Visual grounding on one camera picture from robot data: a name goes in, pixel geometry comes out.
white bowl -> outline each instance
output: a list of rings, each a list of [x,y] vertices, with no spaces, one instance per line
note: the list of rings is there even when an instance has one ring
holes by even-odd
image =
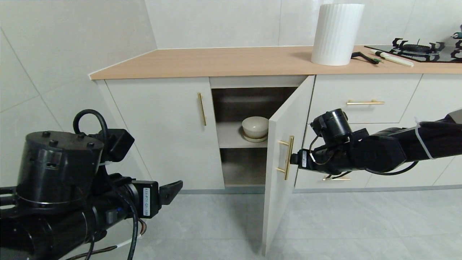
[[[249,117],[242,121],[244,134],[250,138],[258,139],[268,134],[269,120],[263,117]]]

wooden countertop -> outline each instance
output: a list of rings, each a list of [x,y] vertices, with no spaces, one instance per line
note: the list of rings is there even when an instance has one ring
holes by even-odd
[[[346,66],[312,63],[312,46],[155,50],[90,74],[92,80],[313,74],[462,74],[461,63],[414,62],[409,68],[362,58]],[[368,56],[369,48],[355,46]]]

black stovetop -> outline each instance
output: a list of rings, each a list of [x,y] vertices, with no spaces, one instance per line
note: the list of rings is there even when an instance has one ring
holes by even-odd
[[[462,40],[455,46],[445,46],[444,43],[429,45],[405,44],[401,38],[396,38],[392,45],[367,45],[365,47],[388,52],[416,62],[448,62],[462,63]]]

plate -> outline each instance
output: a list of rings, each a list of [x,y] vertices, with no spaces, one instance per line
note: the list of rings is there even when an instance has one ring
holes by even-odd
[[[263,142],[265,141],[266,139],[268,139],[268,135],[265,135],[264,137],[262,138],[257,138],[257,139],[254,139],[254,138],[250,138],[248,136],[246,136],[245,134],[243,135],[244,136],[244,139],[249,141],[249,142]]]

white tiled wall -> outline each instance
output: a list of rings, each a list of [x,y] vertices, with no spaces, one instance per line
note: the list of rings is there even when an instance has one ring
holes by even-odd
[[[0,1],[0,20],[0,186],[14,186],[26,134],[72,131],[73,117],[86,108],[121,127],[88,74],[157,47],[143,0]],[[95,133],[99,123],[84,116],[80,128]],[[135,152],[108,171],[149,179]],[[131,228],[110,232],[118,235],[98,248],[129,239]]]
[[[145,0],[159,49],[312,45],[319,6],[361,3],[356,44],[444,41],[462,24],[461,0]]]
[[[146,0],[159,49],[278,45],[281,0]]]

